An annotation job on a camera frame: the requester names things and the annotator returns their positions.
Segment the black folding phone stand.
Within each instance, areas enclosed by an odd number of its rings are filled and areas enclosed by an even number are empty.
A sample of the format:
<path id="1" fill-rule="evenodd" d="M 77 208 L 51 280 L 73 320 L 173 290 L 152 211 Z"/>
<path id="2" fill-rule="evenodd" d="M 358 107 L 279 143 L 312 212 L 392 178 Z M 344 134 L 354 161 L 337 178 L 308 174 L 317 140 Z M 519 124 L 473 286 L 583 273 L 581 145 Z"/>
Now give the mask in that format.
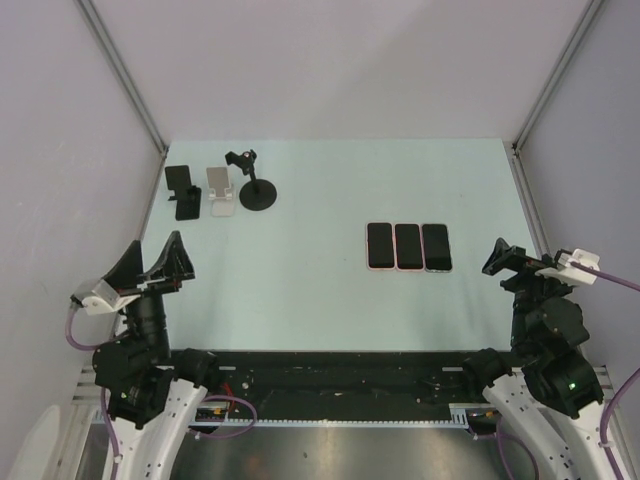
<path id="1" fill-rule="evenodd" d="M 166 166 L 164 173 L 167 188 L 173 192 L 169 200 L 176 202 L 175 220 L 198 219 L 202 190 L 192 182 L 189 166 Z"/>

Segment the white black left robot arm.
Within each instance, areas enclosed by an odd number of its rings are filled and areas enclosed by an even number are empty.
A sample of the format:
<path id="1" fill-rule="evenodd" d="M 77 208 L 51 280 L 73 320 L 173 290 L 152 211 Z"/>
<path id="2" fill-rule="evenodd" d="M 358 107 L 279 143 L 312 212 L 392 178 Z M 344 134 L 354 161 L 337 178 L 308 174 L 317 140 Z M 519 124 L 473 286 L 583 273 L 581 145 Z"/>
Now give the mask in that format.
<path id="1" fill-rule="evenodd" d="M 171 353 L 164 296 L 195 277 L 181 235 L 173 231 L 150 268 L 135 240 L 102 280 L 123 301 L 124 330 L 93 353 L 107 427 L 112 479 L 166 479 L 190 419 L 214 397 L 222 376 L 216 356 Z"/>

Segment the pink-cased phone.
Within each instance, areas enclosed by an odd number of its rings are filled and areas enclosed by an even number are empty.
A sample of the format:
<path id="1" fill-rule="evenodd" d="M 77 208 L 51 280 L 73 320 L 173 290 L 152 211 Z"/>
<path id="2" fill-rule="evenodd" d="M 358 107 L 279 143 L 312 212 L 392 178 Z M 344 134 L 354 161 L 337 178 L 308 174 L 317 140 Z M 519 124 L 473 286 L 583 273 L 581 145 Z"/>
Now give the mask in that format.
<path id="1" fill-rule="evenodd" d="M 393 231 L 390 223 L 368 223 L 366 241 L 367 265 L 370 269 L 389 270 L 395 268 Z"/>
<path id="2" fill-rule="evenodd" d="M 424 258 L 417 224 L 396 224 L 394 226 L 396 264 L 399 270 L 420 271 L 424 268 Z"/>

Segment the white phone stand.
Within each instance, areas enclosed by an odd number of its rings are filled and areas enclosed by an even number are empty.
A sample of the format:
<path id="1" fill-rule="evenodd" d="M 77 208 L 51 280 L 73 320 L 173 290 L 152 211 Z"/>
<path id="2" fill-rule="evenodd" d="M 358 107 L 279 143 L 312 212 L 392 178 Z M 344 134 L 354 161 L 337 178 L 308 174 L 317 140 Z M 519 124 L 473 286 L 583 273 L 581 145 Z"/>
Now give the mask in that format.
<path id="1" fill-rule="evenodd" d="M 206 169 L 208 198 L 213 217 L 231 217 L 235 210 L 235 190 L 228 167 Z"/>

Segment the black round-base phone stand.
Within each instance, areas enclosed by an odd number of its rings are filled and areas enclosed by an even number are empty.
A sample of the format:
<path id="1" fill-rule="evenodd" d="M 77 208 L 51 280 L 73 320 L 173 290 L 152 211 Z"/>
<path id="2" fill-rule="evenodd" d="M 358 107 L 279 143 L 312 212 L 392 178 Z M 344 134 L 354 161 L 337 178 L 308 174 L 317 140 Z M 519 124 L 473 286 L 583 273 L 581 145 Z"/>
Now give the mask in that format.
<path id="1" fill-rule="evenodd" d="M 249 177 L 249 181 L 239 192 L 241 205 L 250 211 L 264 211 L 275 203 L 277 189 L 272 182 L 256 176 L 256 159 L 257 153 L 254 150 L 245 151 L 242 154 L 229 151 L 225 154 L 228 166 L 238 167 L 245 176 Z"/>

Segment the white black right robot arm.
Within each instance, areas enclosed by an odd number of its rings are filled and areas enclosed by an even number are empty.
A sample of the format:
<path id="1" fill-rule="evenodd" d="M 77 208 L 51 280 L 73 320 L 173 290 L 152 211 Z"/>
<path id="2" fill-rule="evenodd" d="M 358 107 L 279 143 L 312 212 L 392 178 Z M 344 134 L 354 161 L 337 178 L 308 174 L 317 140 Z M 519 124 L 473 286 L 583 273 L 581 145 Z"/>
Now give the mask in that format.
<path id="1" fill-rule="evenodd" d="M 496 350 L 473 353 L 463 363 L 463 393 L 487 400 L 515 431 L 539 472 L 553 479 L 628 479 L 631 474 L 610 431 L 629 378 L 607 400 L 595 368 L 580 351 L 590 334 L 581 307 L 569 296 L 598 279 L 636 289 L 602 271 L 599 256 L 576 249 L 536 259 L 497 239 L 482 268 L 512 277 L 501 287 L 513 294 L 511 352 L 521 372 Z"/>

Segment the white-cased phone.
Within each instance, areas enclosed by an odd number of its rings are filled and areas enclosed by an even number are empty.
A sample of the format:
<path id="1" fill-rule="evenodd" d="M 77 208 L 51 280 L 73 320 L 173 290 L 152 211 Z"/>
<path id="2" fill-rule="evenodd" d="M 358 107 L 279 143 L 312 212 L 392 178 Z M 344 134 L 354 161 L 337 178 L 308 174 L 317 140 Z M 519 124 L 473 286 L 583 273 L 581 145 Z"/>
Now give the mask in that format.
<path id="1" fill-rule="evenodd" d="M 422 238 L 426 270 L 450 272 L 453 264 L 447 226 L 445 224 L 423 224 Z"/>

